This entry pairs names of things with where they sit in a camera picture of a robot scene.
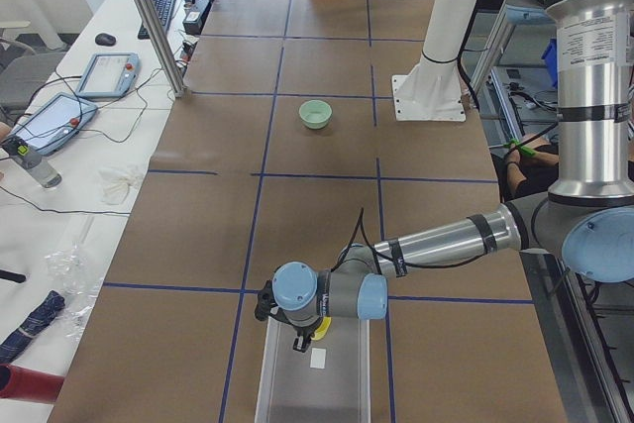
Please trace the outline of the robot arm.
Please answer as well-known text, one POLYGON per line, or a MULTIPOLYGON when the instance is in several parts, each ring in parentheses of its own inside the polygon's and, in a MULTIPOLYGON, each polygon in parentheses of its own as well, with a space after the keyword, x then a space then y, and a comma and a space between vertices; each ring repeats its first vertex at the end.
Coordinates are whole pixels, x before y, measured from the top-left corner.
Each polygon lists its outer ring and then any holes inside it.
POLYGON ((383 318, 392 277, 504 249, 541 249, 599 282, 632 278, 633 0, 508 0, 508 7, 543 11, 557 27, 557 179, 544 192, 501 198, 487 214, 377 244, 349 242, 330 268, 279 266, 258 293, 255 316, 291 326, 296 351, 332 317, 383 318))

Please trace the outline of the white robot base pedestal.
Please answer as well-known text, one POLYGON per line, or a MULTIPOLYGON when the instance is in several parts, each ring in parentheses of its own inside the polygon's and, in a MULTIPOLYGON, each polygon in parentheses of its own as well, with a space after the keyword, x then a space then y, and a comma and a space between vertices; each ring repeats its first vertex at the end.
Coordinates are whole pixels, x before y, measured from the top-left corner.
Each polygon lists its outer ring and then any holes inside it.
POLYGON ((398 121, 463 122, 458 57, 473 0, 435 0, 419 62, 406 75, 394 75, 398 121))

